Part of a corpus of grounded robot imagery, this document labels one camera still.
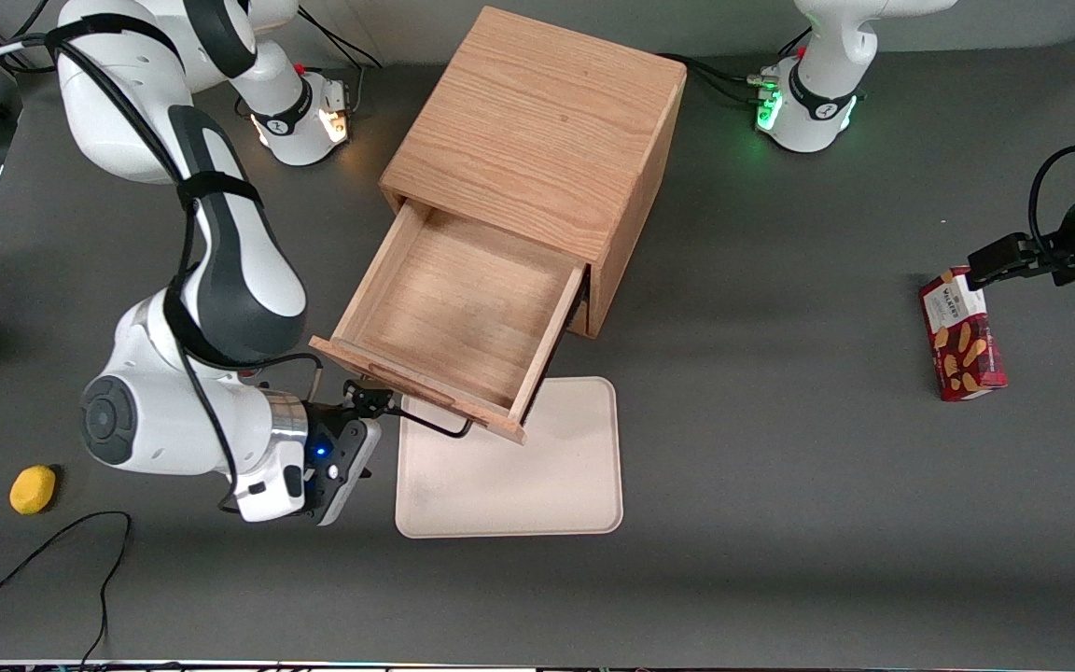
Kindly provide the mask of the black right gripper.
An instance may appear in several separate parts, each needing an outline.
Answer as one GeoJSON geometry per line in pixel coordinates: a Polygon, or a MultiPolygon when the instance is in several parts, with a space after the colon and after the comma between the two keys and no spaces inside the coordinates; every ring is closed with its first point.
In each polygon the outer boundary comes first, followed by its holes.
{"type": "Polygon", "coordinates": [[[304,443],[303,514],[317,526],[336,521],[381,438],[374,418],[401,416],[392,388],[367,386],[367,380],[346,380],[340,408],[304,404],[309,435],[304,443]]]}

